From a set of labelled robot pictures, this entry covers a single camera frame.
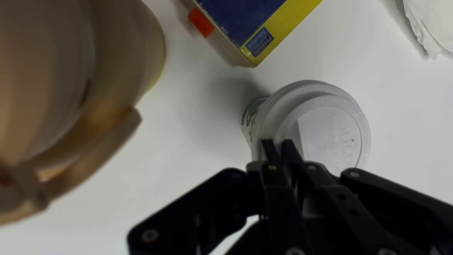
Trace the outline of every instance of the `orange label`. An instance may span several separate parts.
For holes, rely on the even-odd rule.
[[[201,13],[198,8],[194,8],[187,16],[192,24],[200,31],[200,33],[206,38],[214,31],[214,26],[209,20]]]

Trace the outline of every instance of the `white paper towel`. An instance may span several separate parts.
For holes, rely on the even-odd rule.
[[[453,53],[453,0],[403,0],[412,30],[432,59]]]

